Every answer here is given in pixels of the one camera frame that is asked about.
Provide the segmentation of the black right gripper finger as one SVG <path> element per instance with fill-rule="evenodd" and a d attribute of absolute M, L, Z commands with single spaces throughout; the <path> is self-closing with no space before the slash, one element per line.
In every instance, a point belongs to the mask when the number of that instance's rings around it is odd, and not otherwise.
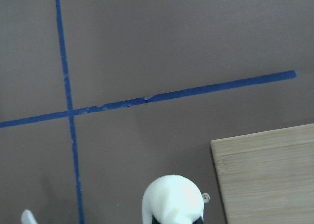
<path fill-rule="evenodd" d="M 37 224 L 37 220 L 35 219 L 33 213 L 25 209 L 20 217 L 21 224 Z"/>

